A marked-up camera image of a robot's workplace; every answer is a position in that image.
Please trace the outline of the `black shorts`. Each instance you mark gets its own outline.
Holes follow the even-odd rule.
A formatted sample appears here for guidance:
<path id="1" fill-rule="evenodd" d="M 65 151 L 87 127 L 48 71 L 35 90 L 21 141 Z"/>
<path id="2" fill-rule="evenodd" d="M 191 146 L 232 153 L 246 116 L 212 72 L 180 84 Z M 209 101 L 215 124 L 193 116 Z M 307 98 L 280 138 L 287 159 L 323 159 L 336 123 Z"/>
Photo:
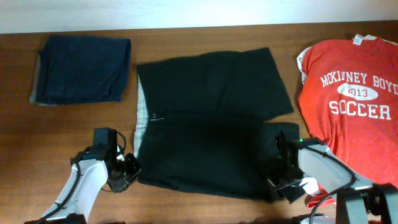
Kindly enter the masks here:
<path id="1" fill-rule="evenodd" d="M 212 52 L 137 66 L 139 182 L 188 193 L 279 199 L 276 123 L 293 106 L 268 48 Z"/>

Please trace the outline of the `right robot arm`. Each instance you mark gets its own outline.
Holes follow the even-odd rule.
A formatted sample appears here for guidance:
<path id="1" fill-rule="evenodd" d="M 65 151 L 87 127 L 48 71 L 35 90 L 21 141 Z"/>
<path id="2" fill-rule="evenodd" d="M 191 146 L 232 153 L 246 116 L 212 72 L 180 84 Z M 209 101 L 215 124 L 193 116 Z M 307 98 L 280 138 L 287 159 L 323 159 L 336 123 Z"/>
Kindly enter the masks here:
<path id="1" fill-rule="evenodd" d="M 276 173 L 267 180 L 273 191 L 292 201 L 288 190 L 311 177 L 327 192 L 310 214 L 294 217 L 294 223 L 368 223 L 368 214 L 379 216 L 382 223 L 397 223 L 394 185 L 379 185 L 359 175 L 318 138 L 288 141 L 280 133 L 275 143 Z"/>

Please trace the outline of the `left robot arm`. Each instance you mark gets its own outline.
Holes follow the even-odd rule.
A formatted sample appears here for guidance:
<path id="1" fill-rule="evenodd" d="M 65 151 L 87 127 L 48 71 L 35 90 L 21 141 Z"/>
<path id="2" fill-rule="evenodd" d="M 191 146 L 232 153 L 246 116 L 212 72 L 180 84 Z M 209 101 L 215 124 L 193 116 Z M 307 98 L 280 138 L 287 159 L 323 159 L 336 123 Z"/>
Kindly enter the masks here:
<path id="1" fill-rule="evenodd" d="M 137 180 L 141 172 L 133 154 L 118 151 L 84 150 L 71 159 L 72 171 L 60 195 L 37 220 L 30 223 L 87 223 L 97 195 L 108 185 L 108 192 L 121 193 Z"/>

